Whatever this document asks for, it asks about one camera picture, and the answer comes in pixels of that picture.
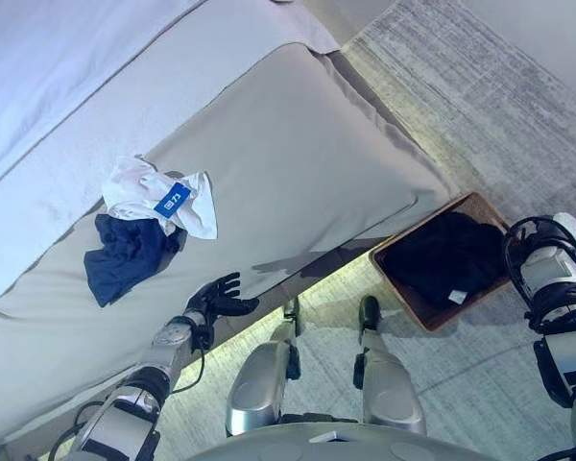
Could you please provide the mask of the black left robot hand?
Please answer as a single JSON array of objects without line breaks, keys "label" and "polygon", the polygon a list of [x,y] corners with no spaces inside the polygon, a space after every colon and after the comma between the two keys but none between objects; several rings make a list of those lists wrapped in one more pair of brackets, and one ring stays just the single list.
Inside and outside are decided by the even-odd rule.
[{"label": "black left robot hand", "polygon": [[201,318],[213,326],[218,317],[240,317],[253,313],[259,306],[258,298],[241,298],[240,273],[233,272],[199,289],[188,300],[184,315]]}]

